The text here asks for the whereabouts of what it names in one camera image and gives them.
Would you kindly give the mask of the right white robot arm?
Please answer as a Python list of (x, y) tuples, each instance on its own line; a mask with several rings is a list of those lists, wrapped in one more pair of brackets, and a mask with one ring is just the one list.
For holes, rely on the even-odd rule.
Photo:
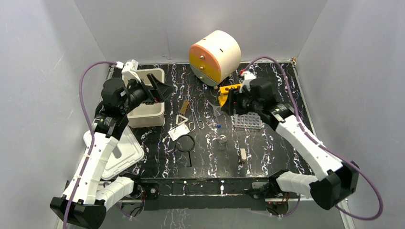
[(329, 210), (355, 192), (359, 173), (347, 162), (330, 155), (305, 127), (300, 126), (294, 109), (279, 102), (272, 83), (253, 79), (247, 84), (225, 90), (226, 101), (221, 110), (228, 115), (257, 114), (262, 122), (287, 140), (309, 164), (313, 175), (280, 170), (269, 178), (272, 196), (294, 192), (312, 198), (322, 209)]

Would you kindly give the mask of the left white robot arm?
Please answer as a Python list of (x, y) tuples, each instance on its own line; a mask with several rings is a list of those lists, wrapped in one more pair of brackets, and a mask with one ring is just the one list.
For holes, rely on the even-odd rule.
[(150, 85), (143, 80), (120, 78), (104, 82), (101, 91), (102, 106), (93, 122), (88, 122), (90, 142), (69, 186), (60, 197), (51, 200), (51, 210), (63, 221), (63, 228), (74, 224), (86, 229), (97, 229), (107, 211), (123, 197), (138, 198), (143, 186), (133, 175), (116, 178), (98, 190), (99, 182), (110, 155), (118, 146), (127, 115), (141, 104), (163, 103), (171, 97), (174, 87), (147, 75)]

